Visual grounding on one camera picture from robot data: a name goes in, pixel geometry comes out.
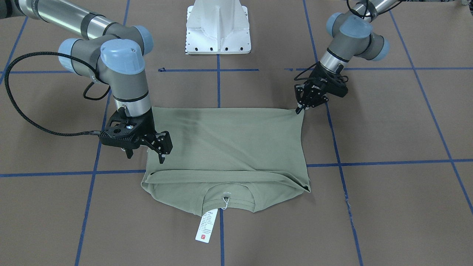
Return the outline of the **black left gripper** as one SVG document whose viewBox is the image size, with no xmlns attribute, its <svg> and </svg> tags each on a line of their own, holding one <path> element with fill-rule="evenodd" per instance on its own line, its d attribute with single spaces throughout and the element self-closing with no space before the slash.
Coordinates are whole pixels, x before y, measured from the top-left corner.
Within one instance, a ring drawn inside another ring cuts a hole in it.
<svg viewBox="0 0 473 266">
<path fill-rule="evenodd" d="M 343 98 L 348 93 L 346 83 L 347 76 L 342 76 L 339 72 L 333 73 L 321 65 L 314 63 L 305 71 L 312 70 L 309 77 L 306 78 L 304 85 L 296 84 L 294 86 L 297 100 L 296 114 L 302 110 L 314 108 L 329 101 L 326 93 Z"/>
</svg>

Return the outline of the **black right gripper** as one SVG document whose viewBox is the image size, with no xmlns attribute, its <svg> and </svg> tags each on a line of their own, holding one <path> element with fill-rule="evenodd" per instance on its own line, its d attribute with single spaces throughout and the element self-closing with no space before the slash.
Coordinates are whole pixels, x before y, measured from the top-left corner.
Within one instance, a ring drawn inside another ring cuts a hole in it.
<svg viewBox="0 0 473 266">
<path fill-rule="evenodd" d="M 126 124 L 127 136 L 132 137 L 132 141 L 137 146 L 147 146 L 158 154 L 159 163 L 163 164 L 166 155 L 173 149 L 172 140 L 168 131 L 157 133 L 152 109 L 137 117 L 130 117 Z M 124 148 L 128 159 L 134 155 L 133 149 Z"/>
</svg>

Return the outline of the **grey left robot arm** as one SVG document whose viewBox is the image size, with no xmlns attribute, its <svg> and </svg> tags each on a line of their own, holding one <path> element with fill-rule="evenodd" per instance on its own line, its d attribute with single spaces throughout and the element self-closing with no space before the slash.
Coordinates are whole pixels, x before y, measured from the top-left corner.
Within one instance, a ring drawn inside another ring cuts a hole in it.
<svg viewBox="0 0 473 266">
<path fill-rule="evenodd" d="M 348 78 L 341 72 L 352 57 L 369 61 L 385 58 L 389 41 L 373 32 L 371 22 L 400 3 L 400 0 L 359 0 L 346 13 L 334 13 L 328 18 L 326 31 L 333 40 L 321 59 L 309 67 L 308 77 L 295 77 L 296 81 L 303 81 L 294 86 L 296 113 L 326 103 L 327 94 L 345 97 Z"/>
</svg>

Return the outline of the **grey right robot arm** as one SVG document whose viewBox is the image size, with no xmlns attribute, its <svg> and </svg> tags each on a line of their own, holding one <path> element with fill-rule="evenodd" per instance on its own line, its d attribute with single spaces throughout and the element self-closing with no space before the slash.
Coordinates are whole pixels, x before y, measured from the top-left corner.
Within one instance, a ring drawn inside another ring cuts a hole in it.
<svg viewBox="0 0 473 266">
<path fill-rule="evenodd" d="M 116 111 L 101 131 L 73 133 L 96 135 L 106 146 L 122 148 L 127 158 L 140 146 L 147 146 L 158 154 L 159 163 L 173 148 L 169 132 L 156 132 L 145 73 L 144 55 L 154 47 L 151 33 L 143 26 L 126 27 L 66 0 L 2 0 L 1 19 L 30 17 L 57 25 L 79 38 L 65 40 L 57 52 L 34 52 L 14 59 L 4 74 L 7 95 L 17 113 L 27 122 L 46 133 L 66 136 L 48 130 L 28 118 L 18 107 L 10 89 L 10 71 L 23 59 L 58 56 L 68 71 L 108 85 L 116 104 Z"/>
</svg>

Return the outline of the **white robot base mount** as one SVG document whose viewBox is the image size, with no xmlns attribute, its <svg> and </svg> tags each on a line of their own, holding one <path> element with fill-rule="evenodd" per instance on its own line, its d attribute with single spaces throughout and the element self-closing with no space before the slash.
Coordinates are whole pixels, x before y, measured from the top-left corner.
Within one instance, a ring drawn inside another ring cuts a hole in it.
<svg viewBox="0 0 473 266">
<path fill-rule="evenodd" d="M 189 55 L 248 54 L 248 8 L 239 0 L 196 0 L 187 8 L 185 52 Z"/>
</svg>

